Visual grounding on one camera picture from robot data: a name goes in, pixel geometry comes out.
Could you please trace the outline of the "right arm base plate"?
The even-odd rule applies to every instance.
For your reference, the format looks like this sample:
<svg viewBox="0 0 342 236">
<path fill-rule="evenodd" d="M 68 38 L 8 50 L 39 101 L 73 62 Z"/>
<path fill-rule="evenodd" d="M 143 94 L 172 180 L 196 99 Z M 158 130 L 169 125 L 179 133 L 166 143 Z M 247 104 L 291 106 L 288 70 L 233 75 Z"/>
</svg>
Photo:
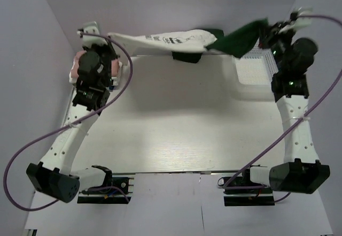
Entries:
<svg viewBox="0 0 342 236">
<path fill-rule="evenodd" d="M 270 188 L 261 188 L 261 185 L 252 183 L 242 177 L 237 177 L 229 187 L 254 187 L 251 189 L 224 189 L 223 200 L 225 207 L 256 207 L 275 205 L 273 191 Z"/>
</svg>

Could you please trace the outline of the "white and green t-shirt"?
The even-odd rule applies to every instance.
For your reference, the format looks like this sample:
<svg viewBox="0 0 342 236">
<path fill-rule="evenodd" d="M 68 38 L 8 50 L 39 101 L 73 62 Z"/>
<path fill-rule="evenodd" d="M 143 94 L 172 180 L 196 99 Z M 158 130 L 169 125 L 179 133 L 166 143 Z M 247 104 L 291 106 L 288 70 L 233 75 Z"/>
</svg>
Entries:
<svg viewBox="0 0 342 236">
<path fill-rule="evenodd" d="M 254 48 L 260 31 L 268 25 L 268 19 L 259 19 L 227 35 L 221 29 L 210 28 L 141 36 L 111 32 L 108 36 L 122 43 L 130 52 L 138 48 L 158 49 L 171 52 L 176 60 L 197 63 L 203 53 L 211 50 L 242 58 Z"/>
</svg>

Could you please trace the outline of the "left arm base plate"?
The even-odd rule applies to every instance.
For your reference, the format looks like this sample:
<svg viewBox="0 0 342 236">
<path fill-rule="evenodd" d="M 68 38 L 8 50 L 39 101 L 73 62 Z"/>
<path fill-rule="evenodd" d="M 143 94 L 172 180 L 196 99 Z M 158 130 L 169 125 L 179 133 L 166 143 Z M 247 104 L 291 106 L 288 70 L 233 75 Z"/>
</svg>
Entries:
<svg viewBox="0 0 342 236">
<path fill-rule="evenodd" d="M 112 174 L 109 182 L 81 191 L 77 204 L 128 204 L 134 189 L 134 174 Z"/>
</svg>

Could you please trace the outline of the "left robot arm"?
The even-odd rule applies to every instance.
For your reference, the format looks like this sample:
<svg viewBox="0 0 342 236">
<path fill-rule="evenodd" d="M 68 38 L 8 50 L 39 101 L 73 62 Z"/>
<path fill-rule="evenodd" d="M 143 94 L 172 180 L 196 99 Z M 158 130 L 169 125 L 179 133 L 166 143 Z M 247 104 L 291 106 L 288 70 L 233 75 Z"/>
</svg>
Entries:
<svg viewBox="0 0 342 236">
<path fill-rule="evenodd" d="M 69 127 L 55 139 L 52 149 L 38 164 L 29 164 L 26 174 L 35 189 L 63 202 L 70 202 L 80 187 L 70 174 L 75 155 L 88 130 L 99 117 L 112 84 L 112 60 L 116 53 L 108 41 L 98 36 L 96 22 L 84 24 L 83 51 L 73 66 L 76 95 L 69 109 Z"/>
</svg>

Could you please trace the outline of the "pink t-shirt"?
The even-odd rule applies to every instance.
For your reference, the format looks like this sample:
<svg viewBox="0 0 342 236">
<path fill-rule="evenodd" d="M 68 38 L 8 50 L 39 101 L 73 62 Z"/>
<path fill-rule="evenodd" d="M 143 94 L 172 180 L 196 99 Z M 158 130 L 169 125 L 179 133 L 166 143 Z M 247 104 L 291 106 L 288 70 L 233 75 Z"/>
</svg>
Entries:
<svg viewBox="0 0 342 236">
<path fill-rule="evenodd" d="M 78 68 L 79 68 L 79 59 L 80 57 L 86 53 L 86 51 L 79 51 L 76 53 L 73 59 L 73 66 L 71 68 L 71 71 L 69 73 L 69 78 L 70 79 L 77 79 L 79 77 L 78 75 Z M 112 60 L 112 65 L 111 65 L 111 77 L 117 77 L 119 74 L 119 68 L 120 68 L 120 62 L 118 59 Z"/>
</svg>

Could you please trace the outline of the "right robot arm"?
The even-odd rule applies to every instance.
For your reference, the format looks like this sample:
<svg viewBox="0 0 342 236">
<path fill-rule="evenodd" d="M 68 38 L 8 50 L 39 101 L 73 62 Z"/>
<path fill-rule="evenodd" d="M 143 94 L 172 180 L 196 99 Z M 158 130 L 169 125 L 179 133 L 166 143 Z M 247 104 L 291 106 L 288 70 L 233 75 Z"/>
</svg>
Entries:
<svg viewBox="0 0 342 236">
<path fill-rule="evenodd" d="M 284 137 L 282 164 L 251 166 L 243 172 L 242 188 L 255 192 L 260 185 L 273 191 L 314 193 L 330 176 L 330 168 L 320 162 L 315 151 L 308 111 L 309 90 L 306 78 L 314 62 L 317 44 L 302 37 L 293 40 L 295 33 L 311 24 L 311 8 L 294 10 L 288 21 L 278 22 L 260 33 L 259 47 L 270 49 L 277 72 L 271 80 L 271 90 L 281 115 Z"/>
</svg>

